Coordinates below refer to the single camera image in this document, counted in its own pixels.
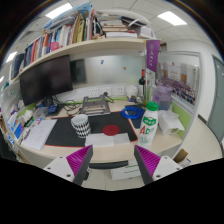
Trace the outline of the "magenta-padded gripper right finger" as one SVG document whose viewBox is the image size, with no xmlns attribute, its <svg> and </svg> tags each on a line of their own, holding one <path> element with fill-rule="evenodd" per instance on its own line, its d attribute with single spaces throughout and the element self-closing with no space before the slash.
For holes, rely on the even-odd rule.
<svg viewBox="0 0 224 224">
<path fill-rule="evenodd" d="M 145 185 L 182 169 L 169 156 L 160 157 L 138 145 L 134 146 L 134 156 Z"/>
</svg>

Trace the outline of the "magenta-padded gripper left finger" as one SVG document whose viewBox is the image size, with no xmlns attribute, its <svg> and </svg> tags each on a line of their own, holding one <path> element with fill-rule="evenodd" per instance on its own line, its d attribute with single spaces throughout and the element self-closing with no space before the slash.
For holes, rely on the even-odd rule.
<svg viewBox="0 0 224 224">
<path fill-rule="evenodd" d="M 93 146 L 89 145 L 67 157 L 57 157 L 44 170 L 81 186 L 92 156 Z"/>
</svg>

